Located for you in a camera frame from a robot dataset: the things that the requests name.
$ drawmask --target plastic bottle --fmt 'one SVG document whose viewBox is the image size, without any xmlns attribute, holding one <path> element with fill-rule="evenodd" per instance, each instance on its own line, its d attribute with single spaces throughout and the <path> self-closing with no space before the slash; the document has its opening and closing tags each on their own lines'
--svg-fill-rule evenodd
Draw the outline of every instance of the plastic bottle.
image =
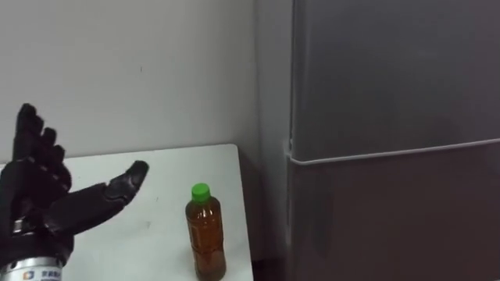
<svg viewBox="0 0 500 281">
<path fill-rule="evenodd" d="M 219 201 L 211 196 L 205 183 L 191 190 L 186 218 L 195 256 L 196 275 L 201 281 L 218 281 L 226 273 L 223 227 Z"/>
</svg>

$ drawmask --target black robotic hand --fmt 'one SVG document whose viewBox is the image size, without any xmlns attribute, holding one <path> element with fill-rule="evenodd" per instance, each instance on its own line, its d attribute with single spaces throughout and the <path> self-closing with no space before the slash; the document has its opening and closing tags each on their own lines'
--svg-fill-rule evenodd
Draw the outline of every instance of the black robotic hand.
<svg viewBox="0 0 500 281">
<path fill-rule="evenodd" d="M 0 175 L 0 267 L 34 257 L 66 264 L 73 236 L 111 219 L 139 191 L 148 165 L 136 161 L 109 184 L 69 193 L 70 171 L 56 133 L 44 128 L 35 107 L 17 117 L 12 161 Z"/>
</svg>

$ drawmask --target white wall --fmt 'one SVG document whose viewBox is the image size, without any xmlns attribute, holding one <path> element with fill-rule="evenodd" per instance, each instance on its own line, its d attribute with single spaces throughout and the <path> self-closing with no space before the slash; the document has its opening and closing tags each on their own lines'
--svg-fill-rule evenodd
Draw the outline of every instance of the white wall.
<svg viewBox="0 0 500 281">
<path fill-rule="evenodd" d="M 252 0 L 3 0 L 0 160 L 23 102 L 69 155 L 235 143 L 258 161 Z"/>
</svg>

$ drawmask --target robotic hand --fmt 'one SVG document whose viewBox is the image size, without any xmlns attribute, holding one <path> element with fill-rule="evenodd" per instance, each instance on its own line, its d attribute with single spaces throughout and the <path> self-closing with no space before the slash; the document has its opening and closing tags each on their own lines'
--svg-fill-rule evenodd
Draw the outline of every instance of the robotic hand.
<svg viewBox="0 0 500 281">
<path fill-rule="evenodd" d="M 43 127 L 35 107 L 23 105 L 12 161 L 0 175 L 0 281 L 60 281 L 73 237 L 118 214 L 148 172 L 136 161 L 108 184 L 69 193 L 65 151 L 55 145 L 55 130 Z"/>
</svg>

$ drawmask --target refrigerator door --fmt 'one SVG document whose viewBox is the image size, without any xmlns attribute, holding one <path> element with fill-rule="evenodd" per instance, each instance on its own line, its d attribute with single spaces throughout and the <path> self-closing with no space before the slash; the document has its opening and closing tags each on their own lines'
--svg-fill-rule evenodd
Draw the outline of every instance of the refrigerator door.
<svg viewBox="0 0 500 281">
<path fill-rule="evenodd" d="M 500 144 L 291 178 L 292 281 L 500 279 Z"/>
<path fill-rule="evenodd" d="M 295 0 L 292 157 L 500 137 L 500 2 Z"/>
</svg>

